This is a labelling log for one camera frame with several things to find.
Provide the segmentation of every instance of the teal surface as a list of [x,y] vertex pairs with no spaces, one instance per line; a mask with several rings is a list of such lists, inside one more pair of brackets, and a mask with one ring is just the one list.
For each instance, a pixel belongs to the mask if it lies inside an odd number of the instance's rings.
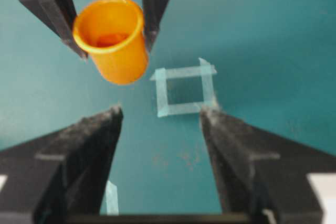
[[[93,0],[74,1],[81,10]],[[156,116],[156,68],[202,57],[216,67],[227,113],[336,154],[335,0],[171,0],[146,74],[124,87],[104,81],[18,0],[0,3],[0,147],[120,103],[110,180],[121,214],[220,212],[198,116]],[[170,100],[198,101],[197,82],[181,83],[170,82]]]

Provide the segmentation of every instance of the clear tape strip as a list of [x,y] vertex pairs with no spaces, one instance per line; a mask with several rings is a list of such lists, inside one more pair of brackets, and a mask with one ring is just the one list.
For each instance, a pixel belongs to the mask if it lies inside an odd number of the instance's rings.
[[118,215],[118,189],[117,186],[112,184],[109,180],[106,183],[106,210],[108,215]]
[[[187,67],[187,68],[166,69],[165,78],[166,79],[175,79],[175,78],[187,78],[187,77],[201,76],[202,72],[208,73],[208,71],[209,71],[208,69],[209,69],[208,65],[196,66],[196,67]],[[156,71],[155,71],[155,74],[153,74],[152,77],[150,78],[151,81],[157,80]],[[217,74],[217,71],[216,71],[214,65],[210,65],[210,72],[211,72],[211,74]]]
[[158,107],[158,117],[169,114],[166,70],[164,68],[155,71],[156,78],[156,102]]
[[204,105],[203,102],[172,104],[169,105],[169,113],[170,115],[198,113],[203,105]]
[[214,102],[214,84],[212,82],[212,69],[209,62],[199,58],[201,67],[201,78],[203,87],[203,100],[206,105],[211,106]]

